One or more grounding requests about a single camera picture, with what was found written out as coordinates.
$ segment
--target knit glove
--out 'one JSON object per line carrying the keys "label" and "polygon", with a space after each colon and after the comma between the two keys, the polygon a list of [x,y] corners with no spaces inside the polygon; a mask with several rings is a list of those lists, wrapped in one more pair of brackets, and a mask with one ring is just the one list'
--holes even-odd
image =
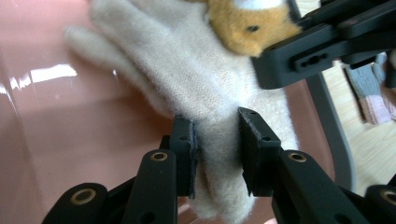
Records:
{"label": "knit glove", "polygon": [[250,59],[221,45],[206,11],[182,0],[93,0],[100,33],[69,27],[64,37],[82,58],[127,77],[160,113],[195,122],[202,155],[191,206],[198,217],[241,223],[254,198],[242,177],[238,106],[261,113],[284,148],[297,141],[284,92],[259,90]]}

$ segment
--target bolt hole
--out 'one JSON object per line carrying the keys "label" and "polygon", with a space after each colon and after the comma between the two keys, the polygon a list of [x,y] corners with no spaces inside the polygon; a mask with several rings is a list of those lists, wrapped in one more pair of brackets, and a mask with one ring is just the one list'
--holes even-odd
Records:
{"label": "bolt hole", "polygon": [[155,215],[153,213],[147,212],[140,217],[141,224],[153,223],[155,220]]}
{"label": "bolt hole", "polygon": [[320,61],[319,56],[314,56],[314,57],[311,57],[311,58],[308,60],[308,63],[309,63],[309,64],[315,64],[315,63],[318,63],[319,61]]}
{"label": "bolt hole", "polygon": [[70,202],[74,205],[83,205],[92,201],[96,196],[94,189],[81,189],[73,194],[70,198]]}
{"label": "bolt hole", "polygon": [[381,191],[381,197],[385,199],[388,203],[396,205],[396,192],[384,189]]}
{"label": "bolt hole", "polygon": [[262,137],[262,141],[269,142],[269,141],[271,141],[271,138],[265,136],[265,137]]}
{"label": "bolt hole", "polygon": [[152,154],[150,158],[152,161],[165,161],[166,158],[168,158],[168,154],[164,152],[157,152]]}
{"label": "bolt hole", "polygon": [[335,215],[335,220],[340,223],[340,224],[351,224],[352,222],[350,221],[349,217],[337,214]]}
{"label": "bolt hole", "polygon": [[306,161],[306,157],[300,153],[290,153],[289,154],[289,158],[291,160],[297,161],[297,162],[305,162]]}

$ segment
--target glove finger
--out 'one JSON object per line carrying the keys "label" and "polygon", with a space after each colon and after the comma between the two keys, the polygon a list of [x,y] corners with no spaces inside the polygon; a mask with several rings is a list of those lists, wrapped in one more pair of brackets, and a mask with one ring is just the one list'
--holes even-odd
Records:
{"label": "glove finger", "polygon": [[108,70],[116,69],[145,94],[157,112],[168,118],[173,117],[165,100],[157,94],[149,80],[134,68],[122,51],[103,36],[81,27],[70,26],[64,31],[64,40],[83,59]]}
{"label": "glove finger", "polygon": [[232,116],[197,122],[209,190],[227,223],[242,223],[254,204],[242,177],[237,108]]}
{"label": "glove finger", "polygon": [[115,43],[122,45],[144,44],[164,29],[148,14],[127,0],[94,0],[90,8],[91,21]]}
{"label": "glove finger", "polygon": [[130,0],[130,2],[151,18],[168,25],[186,25],[189,24],[190,18],[204,21],[207,12],[207,4],[194,4],[186,0]]}

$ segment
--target stuffed toy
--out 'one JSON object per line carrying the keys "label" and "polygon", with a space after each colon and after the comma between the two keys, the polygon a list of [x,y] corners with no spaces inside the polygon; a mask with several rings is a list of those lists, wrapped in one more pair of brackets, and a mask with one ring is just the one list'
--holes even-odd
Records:
{"label": "stuffed toy", "polygon": [[187,0],[207,2],[210,23],[230,50],[253,57],[300,33],[283,0]]}

